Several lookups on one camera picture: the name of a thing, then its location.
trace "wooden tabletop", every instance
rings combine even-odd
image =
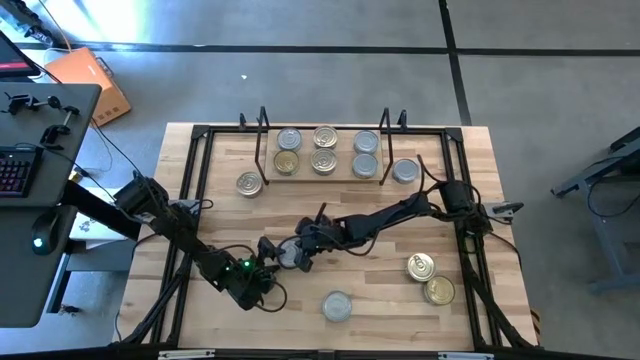
[[[167,125],[155,179],[177,198],[193,124]],[[473,184],[483,202],[503,200],[502,187],[486,127],[463,127],[464,143]],[[274,243],[293,234],[302,216],[314,216],[322,202],[325,214],[345,216],[370,213],[407,198],[419,187],[416,181],[400,185],[389,177],[384,186],[362,184],[272,183],[255,199],[236,193],[236,178],[255,170],[255,134],[217,134],[214,138],[205,198],[214,202],[201,216],[199,238],[207,244],[246,244],[256,247],[260,236]],[[386,138],[381,139],[386,150]],[[195,183],[203,145],[196,159]],[[415,159],[422,155],[436,177],[444,178],[440,142],[435,136],[394,136],[394,155]],[[430,200],[441,203],[438,195]],[[495,233],[512,240],[508,226],[494,223]],[[156,237],[139,246],[129,274],[119,328],[128,335],[158,296],[168,242]],[[239,249],[232,252],[246,256]],[[407,258],[416,252],[431,255],[437,273],[451,279],[456,296],[450,305],[425,302],[421,284],[404,273]],[[485,252],[496,302],[520,334],[536,341],[529,305],[516,254],[505,244],[486,237]],[[181,347],[279,348],[341,350],[470,350],[469,321],[453,225],[419,218],[383,231],[373,251],[354,257],[334,251],[314,257],[309,273],[282,270],[277,278],[289,294],[285,309],[265,313],[243,311],[226,293],[219,293],[194,270],[187,295]],[[353,311],[342,323],[327,321],[321,312],[323,298],[333,290],[351,296]],[[275,288],[266,296],[267,307],[282,301]],[[479,304],[483,334],[490,340],[486,313]],[[165,319],[163,338],[170,329],[173,300]]]

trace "computer mouse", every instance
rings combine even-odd
[[[31,228],[31,248],[36,255],[49,255],[58,246],[58,212],[50,209]]]

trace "silver can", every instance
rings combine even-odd
[[[428,302],[434,305],[447,305],[456,296],[456,288],[451,280],[444,276],[434,276],[422,288]]]
[[[338,132],[331,126],[320,126],[313,132],[313,143],[317,148],[334,149],[338,143]]]
[[[246,172],[236,181],[236,190],[246,198],[254,198],[262,192],[262,178],[255,172]]]
[[[393,165],[392,176],[399,184],[411,184],[418,176],[418,165],[409,159],[398,160]]]
[[[318,175],[331,175],[336,170],[338,159],[329,149],[318,149],[311,154],[311,167]]]
[[[351,316],[351,298],[342,291],[332,291],[322,302],[322,313],[327,320],[342,322]]]
[[[407,260],[407,273],[416,281],[429,281],[436,273],[436,263],[427,254],[413,254]]]
[[[296,128],[284,128],[278,133],[278,147],[281,150],[298,151],[302,146],[302,134]]]
[[[373,131],[360,131],[353,138],[353,149],[358,154],[375,154],[378,150],[378,136]]]
[[[296,259],[302,253],[302,249],[296,245],[296,241],[300,238],[287,240],[280,244],[280,250],[284,252],[278,255],[278,264],[284,269],[295,269]]]
[[[360,179],[373,177],[378,170],[378,160],[369,154],[360,154],[353,159],[353,174]]]
[[[300,168],[300,159],[298,154],[289,150],[279,151],[276,156],[273,157],[273,165],[276,171],[280,175],[291,176]]]

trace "gold can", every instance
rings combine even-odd
[[[323,125],[313,132],[313,143],[316,148],[334,149],[338,143],[338,132],[331,126]]]
[[[427,301],[434,305],[447,305],[456,296],[456,288],[444,276],[434,276],[424,284],[423,291]]]
[[[336,154],[329,149],[317,149],[311,155],[311,167],[318,175],[333,174],[338,165]]]
[[[436,273],[436,263],[427,254],[413,254],[407,260],[407,273],[416,281],[429,281]]]
[[[273,164],[275,165],[278,174],[291,176],[298,171],[298,168],[300,167],[300,159],[298,158],[298,154],[295,152],[282,150],[273,157]]]

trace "gray floor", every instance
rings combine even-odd
[[[633,0],[448,2],[461,47],[640,48],[640,3]],[[72,37],[84,41],[444,44],[436,0],[113,3],[47,2]],[[113,21],[116,8],[123,21]],[[74,12],[83,11],[91,16],[74,21]],[[42,59],[42,52],[29,54]],[[99,55],[116,72],[134,108],[104,130],[147,174],[153,172],[165,123],[235,121],[239,112],[253,118],[260,105],[272,121],[371,123],[389,106],[393,116],[407,109],[412,124],[460,123],[446,56]],[[586,284],[606,277],[608,270],[587,211],[577,196],[556,200],[549,189],[638,125],[640,58],[484,56],[460,62],[472,122],[491,129],[505,194],[526,204],[514,231],[530,303],[543,318],[542,344],[638,358],[640,292],[588,293]],[[106,159],[102,143],[90,132],[80,164],[103,167]],[[115,156],[113,169],[98,180],[118,186],[130,171]],[[86,311],[75,318],[45,315],[33,329],[0,330],[0,352],[108,343],[124,283],[122,275],[72,278],[65,302]],[[18,341],[25,337],[31,339],[27,344]]]

